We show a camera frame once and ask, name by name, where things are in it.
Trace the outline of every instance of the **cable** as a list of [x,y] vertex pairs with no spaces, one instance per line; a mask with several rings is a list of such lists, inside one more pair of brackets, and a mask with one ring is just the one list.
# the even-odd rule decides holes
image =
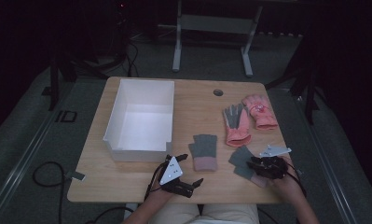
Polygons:
[[[37,181],[37,178],[36,178],[36,173],[37,171],[45,166],[45,165],[48,165],[48,164],[54,164],[56,165],[57,167],[60,168],[61,170],[61,182],[59,183],[56,183],[56,184],[43,184],[39,181]],[[60,198],[60,205],[59,205],[59,209],[58,209],[58,222],[61,224],[62,223],[62,203],[63,203],[63,192],[64,192],[64,182],[65,182],[65,176],[64,176],[64,170],[62,168],[62,166],[57,163],[56,161],[46,161],[44,162],[43,164],[39,165],[35,170],[34,170],[34,173],[33,173],[33,176],[32,176],[32,179],[33,181],[36,183],[36,185],[38,186],[41,186],[41,187],[44,187],[44,188],[54,188],[54,187],[58,187],[58,186],[61,186],[61,198]]]
[[125,206],[119,206],[119,207],[109,208],[109,209],[103,211],[94,220],[87,221],[86,224],[94,224],[94,223],[96,223],[99,220],[99,218],[101,218],[105,214],[107,214],[107,213],[109,213],[111,211],[115,211],[115,210],[127,210],[127,211],[129,211],[131,213],[134,212],[132,209],[130,209],[129,207],[125,207]]
[[[292,165],[289,164],[289,163],[287,163],[287,165],[289,165],[291,168],[293,168],[293,170],[296,172],[296,168],[295,168],[294,166],[292,166]],[[293,176],[292,174],[288,173],[288,171],[286,171],[286,173],[287,173],[291,178],[293,178],[293,179],[297,182],[297,184],[299,185],[299,187],[300,187],[301,190],[302,190],[302,193],[304,193],[304,196],[305,196],[305,198],[306,198],[306,197],[307,197],[307,192],[306,192],[306,190],[304,189],[304,186],[302,186],[301,181],[299,181],[299,175],[298,175],[298,173],[296,172],[296,177]]]
[[119,64],[119,65],[117,65],[116,67],[114,67],[114,68],[112,68],[112,69],[110,69],[110,70],[108,70],[108,71],[104,71],[104,73],[105,73],[107,76],[109,76],[109,73],[111,73],[111,72],[117,70],[120,66],[123,66],[123,65],[124,65],[123,63],[122,63],[122,64]]
[[275,220],[270,214],[268,214],[266,211],[262,210],[261,208],[257,207],[257,210],[263,213],[265,216],[269,217],[270,220],[272,220],[274,223],[279,224],[278,221]]
[[[54,183],[54,184],[44,184],[44,183],[42,183],[42,182],[40,182],[40,181],[37,180],[37,177],[36,177],[37,176],[37,172],[43,166],[46,166],[46,165],[49,165],[49,164],[54,164],[56,167],[58,167],[60,169],[60,171],[61,171],[61,182]],[[61,186],[60,205],[59,205],[59,208],[58,208],[58,223],[62,224],[62,204],[63,204],[63,195],[64,195],[64,183],[67,180],[71,180],[71,178],[65,176],[63,167],[59,163],[57,163],[56,161],[46,161],[46,162],[42,163],[41,165],[37,166],[37,168],[34,170],[34,172],[32,174],[32,179],[36,183],[36,185],[38,185],[40,187],[43,187],[43,188],[54,188],[54,187]],[[115,211],[115,210],[127,210],[127,211],[129,211],[131,213],[133,212],[132,209],[130,209],[128,207],[125,207],[125,206],[119,206],[119,207],[109,208],[109,209],[103,211],[94,220],[87,221],[86,224],[94,224],[94,223],[96,223],[99,220],[99,218],[101,218],[102,216],[104,216],[108,212]]]
[[112,62],[109,62],[109,63],[103,63],[103,64],[99,64],[99,65],[95,65],[95,66],[92,66],[98,70],[105,70],[105,69],[108,69],[108,68],[112,68],[116,65],[119,65],[121,63],[123,63],[125,60],[125,58],[122,58],[120,55],[116,55],[114,57],[114,60]]
[[131,70],[132,70],[133,67],[135,67],[136,75],[137,75],[137,77],[138,77],[139,74],[137,73],[136,65],[134,64],[134,62],[135,62],[135,60],[136,60],[137,55],[139,54],[139,50],[138,50],[138,48],[137,48],[134,44],[132,44],[131,42],[130,42],[129,44],[135,48],[136,53],[135,53],[135,56],[133,57],[133,60],[132,60],[132,61],[131,61],[130,56],[127,54],[127,59],[128,59],[128,64],[129,64],[129,68],[128,68],[128,77],[131,77]]
[[147,199],[148,195],[150,194],[150,192],[153,192],[155,190],[158,190],[158,189],[151,189],[153,187],[153,184],[154,184],[154,181],[156,180],[156,176],[157,176],[157,173],[158,171],[160,170],[160,168],[162,168],[164,165],[165,165],[166,162],[163,162],[161,163],[157,169],[154,171],[154,174],[153,176],[151,177],[151,181],[150,181],[150,184],[148,185],[147,187],[147,190],[145,191],[145,199]]

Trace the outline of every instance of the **glove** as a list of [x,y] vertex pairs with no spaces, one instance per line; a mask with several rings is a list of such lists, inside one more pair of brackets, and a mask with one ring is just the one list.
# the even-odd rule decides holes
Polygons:
[[253,169],[249,168],[247,161],[253,157],[253,154],[250,152],[249,148],[246,146],[238,147],[229,158],[229,162],[235,166],[234,173],[241,177],[244,177],[260,188],[264,188],[268,184],[268,180],[261,175],[258,175]]
[[278,121],[269,109],[269,100],[266,96],[253,94],[244,98],[242,102],[249,108],[258,130],[272,130],[278,127]]
[[194,161],[194,170],[216,171],[217,136],[211,134],[194,135],[194,142],[195,143],[188,145]]
[[241,147],[252,140],[249,134],[250,120],[242,104],[232,105],[224,110],[227,125],[227,145]]

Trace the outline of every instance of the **wooden table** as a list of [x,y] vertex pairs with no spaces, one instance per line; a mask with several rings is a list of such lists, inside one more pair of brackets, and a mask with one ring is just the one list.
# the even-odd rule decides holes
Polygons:
[[[179,162],[184,174],[183,182],[193,183],[204,178],[191,198],[174,196],[171,203],[280,203],[280,197],[270,188],[261,189],[253,182],[233,174],[234,166],[228,162],[235,151],[226,141],[223,109],[241,102],[246,95],[267,95],[262,84],[253,82],[227,82],[174,79],[173,156],[188,154]],[[72,181],[67,197],[80,203],[141,203],[158,163],[113,161],[103,142],[104,132],[116,100],[120,77],[110,77],[103,91],[94,120],[90,127],[76,170],[86,175],[84,181]],[[215,96],[214,90],[224,92]],[[216,172],[195,172],[188,144],[193,135],[217,135]],[[280,129],[258,131],[251,120],[252,142],[247,146],[258,155],[267,145],[285,147]]]

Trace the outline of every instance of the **white tag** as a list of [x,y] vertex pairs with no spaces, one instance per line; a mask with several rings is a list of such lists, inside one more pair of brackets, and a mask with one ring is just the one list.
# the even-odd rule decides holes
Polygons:
[[160,185],[164,185],[168,182],[171,182],[175,178],[181,176],[182,174],[183,171],[180,168],[179,162],[177,162],[177,159],[175,157],[172,157],[159,183]]
[[273,147],[268,145],[265,151],[260,153],[260,157],[274,157],[289,152],[291,152],[290,147]]

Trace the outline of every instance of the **white plastic bin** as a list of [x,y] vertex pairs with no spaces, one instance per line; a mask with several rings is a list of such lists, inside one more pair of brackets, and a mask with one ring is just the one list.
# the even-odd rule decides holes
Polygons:
[[165,161],[172,154],[174,82],[124,79],[104,135],[115,161]]

